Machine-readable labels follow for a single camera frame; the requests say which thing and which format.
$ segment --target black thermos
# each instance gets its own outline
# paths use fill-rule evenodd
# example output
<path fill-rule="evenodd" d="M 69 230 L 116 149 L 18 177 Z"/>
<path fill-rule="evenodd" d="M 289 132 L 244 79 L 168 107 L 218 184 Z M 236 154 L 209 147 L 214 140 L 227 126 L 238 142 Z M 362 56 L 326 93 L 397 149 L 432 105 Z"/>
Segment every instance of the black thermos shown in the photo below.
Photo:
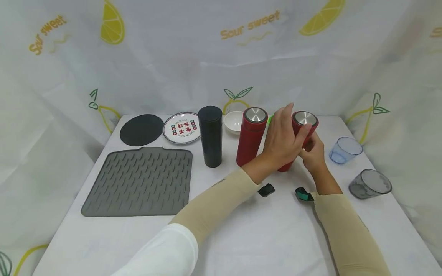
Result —
<path fill-rule="evenodd" d="M 216 106 L 205 106 L 198 111 L 204 163 L 210 168 L 221 164 L 222 111 Z"/>

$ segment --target hand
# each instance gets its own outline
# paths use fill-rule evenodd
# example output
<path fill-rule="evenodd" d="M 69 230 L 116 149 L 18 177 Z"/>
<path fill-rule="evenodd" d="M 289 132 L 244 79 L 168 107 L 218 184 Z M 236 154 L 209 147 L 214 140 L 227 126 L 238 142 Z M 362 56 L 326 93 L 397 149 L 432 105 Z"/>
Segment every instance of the hand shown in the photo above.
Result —
<path fill-rule="evenodd" d="M 312 175 L 318 194 L 322 196 L 342 194 L 341 188 L 325 164 L 324 143 L 319 139 L 316 132 L 313 132 L 312 138 L 304 150 L 299 153 L 299 156 Z"/>
<path fill-rule="evenodd" d="M 295 160 L 302 151 L 304 140 L 312 128 L 311 124 L 306 124 L 295 136 L 291 118 L 292 109 L 293 103 L 290 103 L 276 111 L 267 131 L 261 155 L 267 157 L 275 170 Z"/>
<path fill-rule="evenodd" d="M 302 158 L 304 166 L 311 174 L 327 169 L 324 158 L 324 143 L 319 139 L 316 131 L 312 134 L 311 139 L 305 146 L 304 150 L 299 152 L 299 156 Z"/>

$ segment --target plastic cup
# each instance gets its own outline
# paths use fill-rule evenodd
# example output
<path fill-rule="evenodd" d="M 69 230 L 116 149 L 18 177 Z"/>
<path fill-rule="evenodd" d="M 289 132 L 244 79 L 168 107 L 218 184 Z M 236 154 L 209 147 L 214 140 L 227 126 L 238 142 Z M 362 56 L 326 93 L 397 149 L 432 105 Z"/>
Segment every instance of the plastic cup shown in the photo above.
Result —
<path fill-rule="evenodd" d="M 348 186 L 350 193 L 359 199 L 377 197 L 391 192 L 390 180 L 375 170 L 363 170 Z"/>
<path fill-rule="evenodd" d="M 350 137 L 341 137 L 334 145 L 329 157 L 333 162 L 342 165 L 361 153 L 362 146 L 358 141 Z"/>

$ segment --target red thermos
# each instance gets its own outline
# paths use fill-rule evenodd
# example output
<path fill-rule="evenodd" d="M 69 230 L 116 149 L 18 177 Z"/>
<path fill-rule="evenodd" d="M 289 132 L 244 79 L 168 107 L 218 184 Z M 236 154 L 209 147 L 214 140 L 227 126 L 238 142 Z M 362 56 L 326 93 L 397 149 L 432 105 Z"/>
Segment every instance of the red thermos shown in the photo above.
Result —
<path fill-rule="evenodd" d="M 240 167 L 256 157 L 266 129 L 267 119 L 267 112 L 262 108 L 250 107 L 244 111 L 238 153 L 236 154 L 236 163 Z"/>
<path fill-rule="evenodd" d="M 303 125 L 308 124 L 308 123 L 312 124 L 312 128 L 310 129 L 310 132 L 307 135 L 307 138 L 304 140 L 304 144 L 302 145 L 303 148 L 310 141 L 310 137 L 312 136 L 316 127 L 319 125 L 319 120 L 318 120 L 318 118 L 316 118 L 315 115 L 313 115 L 307 111 L 296 111 L 295 113 L 292 114 L 292 126 L 293 126 L 293 132 L 295 133 L 295 135 L 298 134 L 299 130 L 301 129 L 301 127 Z M 288 171 L 290 169 L 290 167 L 292 166 L 292 163 L 293 163 L 293 161 L 286 164 L 286 165 L 283 165 L 281 168 L 279 168 L 278 171 L 281 171 L 281 172 Z"/>

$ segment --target white sleeve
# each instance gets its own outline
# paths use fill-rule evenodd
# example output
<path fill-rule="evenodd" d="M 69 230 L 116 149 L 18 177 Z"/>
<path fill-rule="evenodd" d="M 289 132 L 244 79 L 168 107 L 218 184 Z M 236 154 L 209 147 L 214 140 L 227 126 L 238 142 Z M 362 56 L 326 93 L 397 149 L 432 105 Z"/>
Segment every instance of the white sleeve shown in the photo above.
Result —
<path fill-rule="evenodd" d="M 198 258 L 198 243 L 181 224 L 169 224 L 112 276 L 189 276 Z"/>

